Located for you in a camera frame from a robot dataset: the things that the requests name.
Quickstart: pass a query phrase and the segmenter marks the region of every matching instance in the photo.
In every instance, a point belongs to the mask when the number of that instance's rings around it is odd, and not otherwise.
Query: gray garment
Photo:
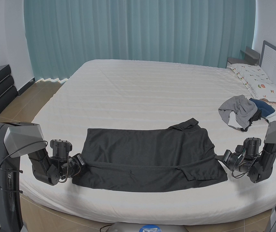
[[[257,106],[254,102],[245,98],[244,95],[233,96],[218,109],[218,113],[226,124],[229,122],[229,115],[232,111],[236,114],[237,123],[245,129],[249,126],[249,119],[256,113]]]

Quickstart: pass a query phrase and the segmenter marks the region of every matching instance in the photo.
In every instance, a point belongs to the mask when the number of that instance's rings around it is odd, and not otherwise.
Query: pillowcase
[[[228,68],[235,72],[255,99],[276,102],[276,86],[260,66],[232,64]]]

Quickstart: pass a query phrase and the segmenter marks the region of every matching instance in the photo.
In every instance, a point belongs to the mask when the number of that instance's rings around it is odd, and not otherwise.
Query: mattress
[[[68,140],[80,153],[88,128],[154,130],[190,118],[206,128],[222,155],[247,137],[264,140],[267,122],[248,132],[227,126],[217,111],[235,95],[251,98],[230,69],[177,63],[93,60],[81,66],[40,110],[33,122],[45,140]],[[47,147],[49,155],[52,150]],[[141,193],[91,189],[68,180],[49,186],[37,181],[31,162],[21,157],[20,189],[37,203],[99,222],[175,225],[215,224],[250,217],[276,203],[276,160],[269,179],[253,184],[247,176],[203,188]]]

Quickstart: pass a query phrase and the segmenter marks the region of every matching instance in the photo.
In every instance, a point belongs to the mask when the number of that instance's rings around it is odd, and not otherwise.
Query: curtain
[[[255,0],[24,0],[24,19],[36,79],[98,58],[225,68],[252,46]]]

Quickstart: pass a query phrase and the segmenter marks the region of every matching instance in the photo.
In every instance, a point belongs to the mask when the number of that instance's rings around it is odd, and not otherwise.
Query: tiled floor
[[[61,87],[58,82],[38,82],[32,85],[21,96],[17,97],[0,114],[0,122],[31,122],[40,109]],[[105,223],[95,222],[72,216],[36,204],[28,197],[21,195],[21,209],[29,232],[99,232]],[[190,232],[263,232],[270,216],[270,210],[256,216],[236,222],[187,226]]]

